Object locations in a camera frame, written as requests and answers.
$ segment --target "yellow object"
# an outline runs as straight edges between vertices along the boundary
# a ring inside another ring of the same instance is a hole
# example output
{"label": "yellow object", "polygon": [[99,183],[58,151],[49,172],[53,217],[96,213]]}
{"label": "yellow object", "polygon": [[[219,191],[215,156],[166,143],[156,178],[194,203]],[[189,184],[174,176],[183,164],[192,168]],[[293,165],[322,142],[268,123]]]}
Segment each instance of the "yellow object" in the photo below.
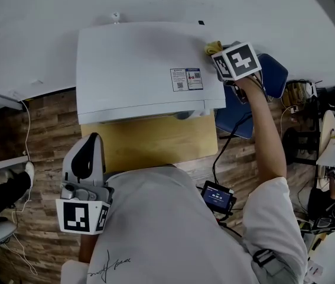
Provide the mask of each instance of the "yellow object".
{"label": "yellow object", "polygon": [[[332,133],[335,134],[335,116],[332,111],[326,111],[322,119],[320,145],[318,151],[319,157],[322,155],[327,145],[329,144]],[[318,165],[318,178],[316,183],[317,188],[325,192],[329,189],[329,182],[330,181],[326,176],[326,167]]]}
{"label": "yellow object", "polygon": [[104,143],[107,172],[141,169],[211,156],[218,151],[213,112],[178,120],[172,116],[81,125]]}
{"label": "yellow object", "polygon": [[218,53],[219,51],[222,51],[223,48],[222,48],[222,44],[220,41],[215,41],[215,42],[205,45],[204,50],[207,55],[211,56],[213,54]]}

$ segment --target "printer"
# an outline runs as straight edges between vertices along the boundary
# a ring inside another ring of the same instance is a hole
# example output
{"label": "printer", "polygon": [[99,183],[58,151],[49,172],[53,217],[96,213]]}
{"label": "printer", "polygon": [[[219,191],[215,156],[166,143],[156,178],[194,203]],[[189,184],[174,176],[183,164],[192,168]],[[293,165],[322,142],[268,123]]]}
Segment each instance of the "printer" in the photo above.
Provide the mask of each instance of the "printer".
{"label": "printer", "polygon": [[223,84],[204,52],[205,25],[130,22],[79,32],[80,124],[175,115],[186,119],[226,107]]}

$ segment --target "display screen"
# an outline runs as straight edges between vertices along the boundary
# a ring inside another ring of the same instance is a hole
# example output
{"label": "display screen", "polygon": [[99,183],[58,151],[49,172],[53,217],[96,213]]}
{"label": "display screen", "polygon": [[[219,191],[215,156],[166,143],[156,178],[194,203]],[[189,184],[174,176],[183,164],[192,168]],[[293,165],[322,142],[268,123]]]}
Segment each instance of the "display screen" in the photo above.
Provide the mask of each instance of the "display screen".
{"label": "display screen", "polygon": [[221,208],[227,208],[227,205],[232,197],[231,193],[219,191],[218,189],[207,187],[203,198],[207,204],[212,204]]}

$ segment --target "wooden floor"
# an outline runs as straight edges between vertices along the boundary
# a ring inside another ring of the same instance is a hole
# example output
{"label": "wooden floor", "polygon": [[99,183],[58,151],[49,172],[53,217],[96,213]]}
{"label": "wooden floor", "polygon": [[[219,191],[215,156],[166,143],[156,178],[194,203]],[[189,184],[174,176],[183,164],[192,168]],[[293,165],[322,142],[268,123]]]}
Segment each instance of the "wooden floor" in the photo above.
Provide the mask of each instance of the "wooden floor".
{"label": "wooden floor", "polygon": [[[280,102],[270,103],[278,130],[282,114]],[[79,236],[61,233],[58,227],[54,200],[59,198],[62,161],[71,146],[80,138],[76,114],[75,91],[45,96],[29,101],[31,130],[28,149],[35,165],[35,182],[31,201],[24,212],[18,213],[17,237],[25,247],[28,261],[36,268],[38,276],[5,246],[0,246],[0,279],[8,283],[59,283],[61,265],[68,259],[77,259]],[[283,120],[283,127],[292,126],[290,116]],[[21,155],[28,129],[26,112],[0,110],[0,160]],[[219,140],[219,149],[224,145]],[[213,180],[212,164],[216,156],[178,163],[197,185]],[[254,140],[233,139],[217,162],[218,180],[232,188],[238,198],[235,208],[244,206],[248,195],[258,184]],[[314,179],[314,168],[294,164],[288,167],[290,186],[303,186]],[[5,181],[0,173],[0,183]],[[17,203],[21,210],[23,202]],[[11,209],[2,215],[11,220]],[[235,210],[229,226],[242,231],[242,210]],[[22,247],[12,238],[9,249],[22,253]]]}

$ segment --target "person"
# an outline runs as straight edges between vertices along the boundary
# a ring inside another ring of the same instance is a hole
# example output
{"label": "person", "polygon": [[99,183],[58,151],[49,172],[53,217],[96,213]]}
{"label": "person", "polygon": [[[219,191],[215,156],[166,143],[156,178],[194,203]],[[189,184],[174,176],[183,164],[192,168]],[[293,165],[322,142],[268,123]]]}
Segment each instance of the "person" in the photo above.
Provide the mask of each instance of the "person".
{"label": "person", "polygon": [[0,184],[0,213],[32,188],[35,170],[33,164],[27,162],[24,172],[16,174],[10,170],[8,173],[7,182]]}
{"label": "person", "polygon": [[[260,179],[243,209],[242,241],[218,225],[186,172],[154,167],[120,173],[107,181],[115,193],[104,232],[81,236],[82,263],[63,265],[63,284],[303,282],[307,250],[279,134],[261,89],[248,78],[236,84],[250,102]],[[274,272],[254,261],[260,250],[274,255]]]}

